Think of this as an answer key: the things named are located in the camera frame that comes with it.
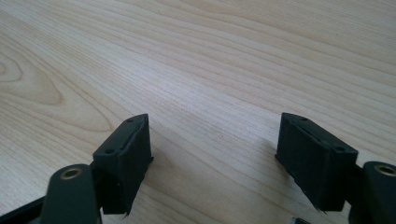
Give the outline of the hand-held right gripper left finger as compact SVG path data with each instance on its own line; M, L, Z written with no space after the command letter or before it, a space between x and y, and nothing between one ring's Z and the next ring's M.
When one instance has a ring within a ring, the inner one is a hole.
M125 120L93 153L99 202L106 215L130 214L152 161L148 114Z

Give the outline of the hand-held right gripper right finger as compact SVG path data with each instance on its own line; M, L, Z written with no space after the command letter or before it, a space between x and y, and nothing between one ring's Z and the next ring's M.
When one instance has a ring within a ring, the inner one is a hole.
M281 115L276 159L321 211L344 207L358 151L305 117Z

